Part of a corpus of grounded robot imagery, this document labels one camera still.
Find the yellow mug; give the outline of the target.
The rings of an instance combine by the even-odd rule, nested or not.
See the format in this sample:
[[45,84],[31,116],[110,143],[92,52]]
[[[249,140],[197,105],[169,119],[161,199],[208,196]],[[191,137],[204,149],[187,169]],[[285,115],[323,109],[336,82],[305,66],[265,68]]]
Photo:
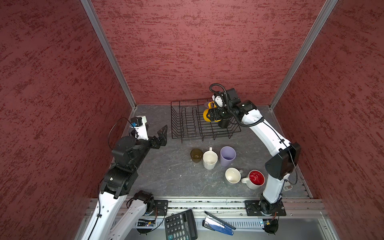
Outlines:
[[208,103],[208,108],[203,112],[203,118],[206,122],[211,122],[209,119],[208,119],[208,109],[217,109],[214,102],[209,102]]

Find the olive green glass cup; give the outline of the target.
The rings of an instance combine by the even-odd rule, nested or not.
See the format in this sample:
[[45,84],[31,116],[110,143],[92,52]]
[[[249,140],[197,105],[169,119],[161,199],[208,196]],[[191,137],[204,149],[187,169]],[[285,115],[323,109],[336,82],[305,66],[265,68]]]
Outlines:
[[199,163],[203,158],[203,152],[200,149],[192,149],[190,152],[191,160],[194,163]]

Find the white ceramic mug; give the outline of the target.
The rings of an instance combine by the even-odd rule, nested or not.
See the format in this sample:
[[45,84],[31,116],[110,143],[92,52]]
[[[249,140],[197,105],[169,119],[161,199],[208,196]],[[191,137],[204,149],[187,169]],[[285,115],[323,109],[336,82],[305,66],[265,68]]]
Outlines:
[[203,154],[203,165],[207,170],[212,170],[218,162],[218,155],[210,147],[208,151]]

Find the black mug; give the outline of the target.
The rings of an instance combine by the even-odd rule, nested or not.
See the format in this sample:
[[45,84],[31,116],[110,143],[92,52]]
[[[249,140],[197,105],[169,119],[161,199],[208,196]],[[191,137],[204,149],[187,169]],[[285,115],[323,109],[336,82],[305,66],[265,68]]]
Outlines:
[[228,126],[230,125],[231,123],[231,118],[228,118],[228,119],[222,119],[218,122],[218,126],[222,129],[226,129],[228,128]]

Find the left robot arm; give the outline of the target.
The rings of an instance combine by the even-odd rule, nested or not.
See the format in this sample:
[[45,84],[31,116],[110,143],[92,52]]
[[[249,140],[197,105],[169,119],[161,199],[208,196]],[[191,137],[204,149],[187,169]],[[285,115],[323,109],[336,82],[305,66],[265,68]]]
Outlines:
[[167,144],[167,126],[157,136],[145,138],[146,132],[146,125],[135,128],[133,134],[122,137],[112,148],[115,161],[101,181],[98,202],[83,240],[124,240],[143,215],[156,209],[151,193],[139,191],[127,198],[148,152]]

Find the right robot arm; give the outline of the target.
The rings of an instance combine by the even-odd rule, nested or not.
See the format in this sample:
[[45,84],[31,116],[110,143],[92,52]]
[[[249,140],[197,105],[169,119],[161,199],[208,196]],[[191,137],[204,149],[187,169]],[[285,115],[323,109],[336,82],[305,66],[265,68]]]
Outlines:
[[234,120],[240,127],[250,128],[269,150],[272,158],[265,163],[268,177],[259,211],[264,216],[273,215],[282,200],[284,183],[297,171],[301,146],[292,144],[275,130],[251,101],[242,102],[234,88],[226,90],[220,84],[212,84],[209,90],[213,93],[213,102],[203,113],[205,121],[217,122],[225,129]]

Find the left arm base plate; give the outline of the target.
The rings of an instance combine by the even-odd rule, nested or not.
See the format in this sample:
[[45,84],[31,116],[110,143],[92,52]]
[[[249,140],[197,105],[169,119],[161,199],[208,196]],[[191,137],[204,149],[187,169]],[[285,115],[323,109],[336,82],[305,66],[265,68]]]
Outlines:
[[154,209],[149,216],[166,216],[168,211],[168,200],[154,200]]

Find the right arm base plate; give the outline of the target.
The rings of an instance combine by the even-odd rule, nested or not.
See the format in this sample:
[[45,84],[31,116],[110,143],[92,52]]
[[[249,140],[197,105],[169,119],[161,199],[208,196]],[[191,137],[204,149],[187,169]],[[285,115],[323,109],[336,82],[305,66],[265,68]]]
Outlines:
[[247,216],[255,217],[285,217],[287,215],[283,202],[281,200],[270,204],[266,200],[245,201]]

